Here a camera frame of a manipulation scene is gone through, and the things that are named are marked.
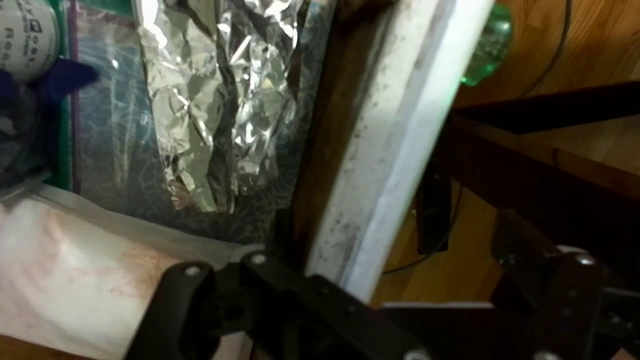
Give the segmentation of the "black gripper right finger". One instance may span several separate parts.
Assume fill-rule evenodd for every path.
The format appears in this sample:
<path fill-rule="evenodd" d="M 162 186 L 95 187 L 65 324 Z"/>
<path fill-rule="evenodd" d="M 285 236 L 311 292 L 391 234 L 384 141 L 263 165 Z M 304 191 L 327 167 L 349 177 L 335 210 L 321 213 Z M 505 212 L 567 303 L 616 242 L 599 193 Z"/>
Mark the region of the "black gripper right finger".
<path fill-rule="evenodd" d="M 501 276 L 491 301 L 509 309 L 555 309 L 553 278 L 563 254 L 535 226 L 514 210 L 499 210 L 489 254 Z"/>

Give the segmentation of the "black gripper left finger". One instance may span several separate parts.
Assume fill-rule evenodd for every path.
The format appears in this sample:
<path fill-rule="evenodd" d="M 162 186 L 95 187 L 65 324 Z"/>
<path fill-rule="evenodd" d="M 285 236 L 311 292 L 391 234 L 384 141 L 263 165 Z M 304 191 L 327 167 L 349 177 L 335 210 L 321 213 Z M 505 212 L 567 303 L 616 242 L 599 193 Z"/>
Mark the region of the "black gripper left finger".
<path fill-rule="evenodd" d="M 290 207 L 274 213 L 266 250 L 285 263 L 295 262 L 293 218 Z"/>

